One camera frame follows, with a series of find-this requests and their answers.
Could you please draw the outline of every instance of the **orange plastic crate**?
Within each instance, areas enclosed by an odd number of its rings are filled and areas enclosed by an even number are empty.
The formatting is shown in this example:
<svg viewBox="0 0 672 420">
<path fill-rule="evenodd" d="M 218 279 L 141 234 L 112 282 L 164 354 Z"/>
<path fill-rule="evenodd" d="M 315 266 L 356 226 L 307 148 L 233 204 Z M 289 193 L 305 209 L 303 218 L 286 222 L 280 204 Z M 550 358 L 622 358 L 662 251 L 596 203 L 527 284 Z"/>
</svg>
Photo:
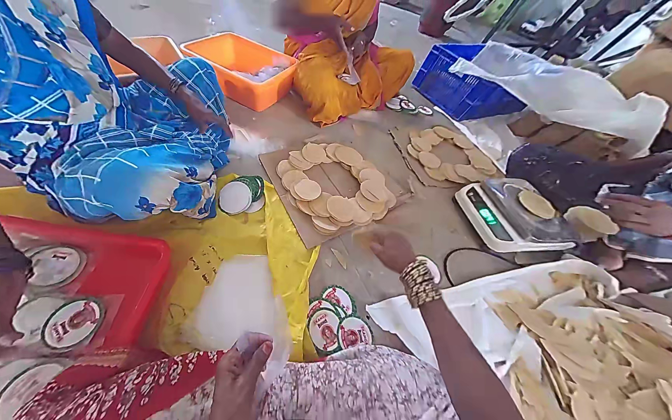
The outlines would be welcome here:
<svg viewBox="0 0 672 420">
<path fill-rule="evenodd" d="M 163 35 L 136 37 L 132 38 L 131 42 L 137 44 L 141 49 L 149 53 L 149 55 L 152 55 L 154 59 L 159 61 L 163 66 L 169 66 L 183 58 L 181 51 L 173 40 Z M 108 57 L 107 61 L 110 63 L 110 68 L 117 77 L 136 74 L 133 70 L 115 61 L 111 57 Z"/>
<path fill-rule="evenodd" d="M 236 33 L 218 33 L 182 43 L 181 51 L 189 57 L 201 57 L 209 61 L 217 72 L 217 80 L 225 96 L 252 110 L 262 111 L 274 105 L 290 91 L 294 82 L 296 58 Z M 290 66 L 263 83 L 234 73 L 256 73 L 263 67 L 280 62 L 289 63 Z"/>
</svg>

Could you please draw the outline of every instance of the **fabric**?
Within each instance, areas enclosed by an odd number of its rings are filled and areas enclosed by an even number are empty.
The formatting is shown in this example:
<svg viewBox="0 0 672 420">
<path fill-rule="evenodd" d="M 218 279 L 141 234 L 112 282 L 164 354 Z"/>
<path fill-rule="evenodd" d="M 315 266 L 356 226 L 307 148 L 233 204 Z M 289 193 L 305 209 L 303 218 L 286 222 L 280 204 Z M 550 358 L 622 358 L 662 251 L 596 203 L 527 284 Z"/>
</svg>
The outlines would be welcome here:
<svg viewBox="0 0 672 420">
<path fill-rule="evenodd" d="M 311 0 L 303 4 L 311 13 L 341 16 L 357 30 L 376 22 L 379 7 L 376 0 Z M 414 70 L 411 51 L 370 44 L 369 52 L 355 63 L 360 83 L 351 86 L 338 78 L 348 71 L 347 53 L 320 34 L 287 37 L 285 54 L 299 59 L 294 88 L 308 105 L 308 116 L 322 126 L 336 123 L 360 109 L 378 108 L 398 94 Z"/>
<path fill-rule="evenodd" d="M 229 161 L 219 126 L 203 135 L 182 103 L 138 80 L 120 87 L 88 0 L 0 0 L 0 163 L 78 220 L 137 220 L 164 209 L 214 217 L 214 171 Z M 214 69 L 169 67 L 227 118 Z"/>
<path fill-rule="evenodd" d="M 206 419 L 221 356 L 222 352 L 189 353 L 91 384 L 79 376 L 93 375 L 101 367 L 69 367 L 15 418 Z M 78 382 L 83 383 L 81 388 L 74 385 Z M 458 416 L 437 369 L 392 348 L 359 346 L 324 362 L 288 363 L 264 396 L 258 418 L 433 420 Z"/>
</svg>

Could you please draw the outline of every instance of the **yellow plastic sheet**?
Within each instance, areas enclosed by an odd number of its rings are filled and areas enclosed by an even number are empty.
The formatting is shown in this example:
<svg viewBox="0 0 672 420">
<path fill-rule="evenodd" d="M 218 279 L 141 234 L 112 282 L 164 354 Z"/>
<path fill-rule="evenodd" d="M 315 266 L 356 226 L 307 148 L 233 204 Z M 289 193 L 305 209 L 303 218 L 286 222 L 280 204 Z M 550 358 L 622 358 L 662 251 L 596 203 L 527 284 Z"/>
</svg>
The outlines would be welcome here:
<svg viewBox="0 0 672 420">
<path fill-rule="evenodd" d="M 217 180 L 218 188 L 234 179 Z M 144 220 L 110 220 L 105 224 L 80 224 L 54 212 L 42 195 L 24 187 L 0 188 L 0 215 L 27 217 L 52 224 L 79 226 L 163 239 L 170 245 L 171 264 L 163 301 L 155 305 L 150 321 L 154 345 L 168 354 L 192 348 L 182 342 L 180 327 L 199 304 L 204 287 L 214 281 L 219 264 L 237 254 L 268 255 L 274 294 L 282 296 L 292 334 L 293 362 L 313 360 L 312 345 L 303 345 L 308 310 L 308 278 L 320 247 L 310 250 L 299 238 L 274 186 L 266 183 L 264 211 L 226 215 L 217 212 L 210 220 L 195 220 L 171 212 Z"/>
</svg>

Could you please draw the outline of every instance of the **clear plastic bag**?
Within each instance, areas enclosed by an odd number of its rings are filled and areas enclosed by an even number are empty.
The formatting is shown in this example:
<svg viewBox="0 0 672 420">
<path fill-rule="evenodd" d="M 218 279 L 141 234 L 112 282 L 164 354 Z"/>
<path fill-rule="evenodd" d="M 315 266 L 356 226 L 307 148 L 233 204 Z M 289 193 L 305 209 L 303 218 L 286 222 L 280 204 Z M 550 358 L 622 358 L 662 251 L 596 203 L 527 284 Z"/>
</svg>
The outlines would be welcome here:
<svg viewBox="0 0 672 420">
<path fill-rule="evenodd" d="M 494 81 L 554 122 L 626 138 L 622 151 L 628 157 L 647 151 L 668 110 L 657 96 L 638 93 L 627 100 L 595 73 L 557 66 L 502 43 L 488 43 L 471 61 L 458 59 L 450 71 Z"/>
</svg>

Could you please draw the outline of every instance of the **blue saree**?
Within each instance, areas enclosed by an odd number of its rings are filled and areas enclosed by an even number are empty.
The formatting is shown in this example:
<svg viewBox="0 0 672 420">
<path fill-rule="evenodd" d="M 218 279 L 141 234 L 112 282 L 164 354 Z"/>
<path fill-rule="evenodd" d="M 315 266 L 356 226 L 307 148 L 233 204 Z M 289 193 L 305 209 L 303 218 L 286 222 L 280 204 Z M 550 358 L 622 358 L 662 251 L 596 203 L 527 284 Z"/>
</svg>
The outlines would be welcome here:
<svg viewBox="0 0 672 420">
<path fill-rule="evenodd" d="M 227 119 L 214 69 L 169 66 Z M 165 209 L 214 217 L 229 137 L 204 133 L 182 102 L 139 79 L 121 87 L 88 0 L 0 0 L 0 164 L 77 220 L 137 220 Z"/>
</svg>

